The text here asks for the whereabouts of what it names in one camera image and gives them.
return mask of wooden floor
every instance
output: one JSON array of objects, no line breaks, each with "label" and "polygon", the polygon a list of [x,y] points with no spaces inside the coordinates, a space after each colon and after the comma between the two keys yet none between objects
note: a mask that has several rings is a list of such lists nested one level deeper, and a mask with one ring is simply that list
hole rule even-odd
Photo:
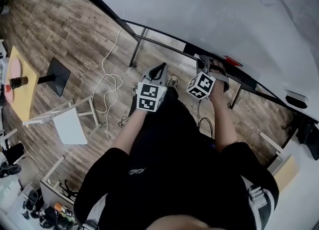
[{"label": "wooden floor", "polygon": [[[101,61],[114,45],[119,27],[105,14],[87,0],[9,0],[10,13],[0,15],[0,36],[11,51],[15,45],[40,75],[45,75],[53,57],[58,59],[71,71],[63,96],[58,97],[46,85],[37,87],[32,116],[41,114],[68,99],[79,101],[91,95],[94,87],[103,76]],[[151,37],[170,46],[183,49],[184,44],[170,37],[153,31],[147,32]],[[179,78],[180,100],[185,103],[193,116],[196,116],[197,103],[190,99],[185,88],[195,75],[195,61],[178,53],[143,41],[136,56],[136,69],[128,68],[134,52],[136,41],[122,31],[119,41],[110,57],[105,61],[105,69],[123,78],[124,84],[118,90],[119,101],[111,108],[109,114],[109,136],[113,140],[120,132],[118,122],[128,114],[131,101],[131,87],[140,80],[147,66],[166,62],[169,74]],[[239,84],[231,81],[227,98],[231,103]],[[95,107],[105,110],[103,94],[112,90],[113,81],[107,78],[97,89],[94,98]],[[106,96],[107,104],[115,100],[115,94]],[[230,111],[241,141],[249,143],[259,161],[266,164],[275,151],[259,136],[266,133],[278,144],[282,144],[287,134],[281,129],[292,119],[292,114],[285,108],[266,101],[256,95],[242,91],[238,103]],[[213,107],[204,101],[200,108],[200,117],[208,117],[214,124]],[[84,118],[84,129],[93,128],[94,121]],[[5,127],[10,130],[18,128],[14,141],[21,140],[26,147],[26,154],[47,172],[63,155],[65,160],[57,169],[56,179],[67,178],[71,186],[77,188],[92,164],[110,147],[106,138],[106,118],[98,114],[103,123],[102,128],[89,140],[86,146],[63,145],[52,123],[22,127],[21,121],[9,105],[5,106]],[[203,132],[209,134],[208,125],[203,124]]]}]

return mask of person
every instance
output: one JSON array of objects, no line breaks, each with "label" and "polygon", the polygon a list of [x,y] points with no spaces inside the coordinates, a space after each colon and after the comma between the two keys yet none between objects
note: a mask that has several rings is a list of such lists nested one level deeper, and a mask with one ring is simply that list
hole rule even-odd
[{"label": "person", "polygon": [[[101,230],[253,230],[257,224],[243,177],[268,190],[267,197],[277,204],[273,176],[237,139],[223,81],[215,81],[209,96],[215,147],[205,142],[178,100],[177,85],[171,78],[157,112],[134,110],[112,147],[91,167],[74,204],[80,225],[95,222]],[[270,203],[264,208],[270,210]]]}]

